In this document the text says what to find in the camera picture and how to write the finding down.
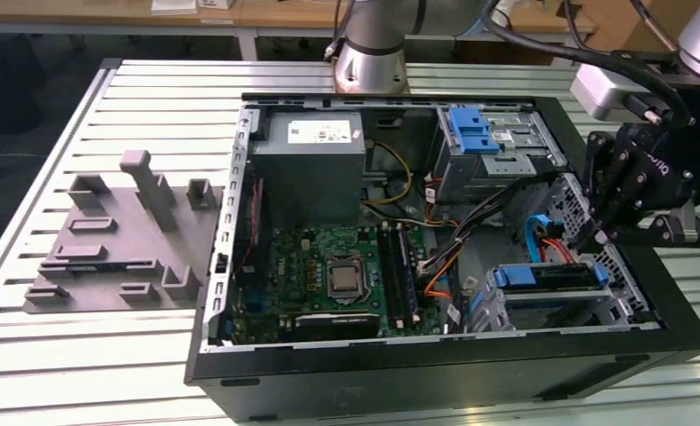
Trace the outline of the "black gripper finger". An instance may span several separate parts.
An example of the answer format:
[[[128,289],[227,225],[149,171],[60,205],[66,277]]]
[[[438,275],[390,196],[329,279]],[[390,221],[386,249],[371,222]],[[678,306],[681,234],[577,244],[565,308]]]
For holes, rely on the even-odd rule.
[[[611,166],[614,154],[614,136],[609,132],[593,131],[589,135],[586,166],[583,171],[583,190],[589,200],[589,220],[579,230],[577,250],[579,253],[595,253],[601,244],[597,241],[599,216],[603,211],[605,190],[602,183],[606,170]]]
[[[599,152],[599,230],[621,243],[671,243],[670,220],[658,216],[639,227],[645,212],[665,207],[673,167],[638,148],[609,148]]]

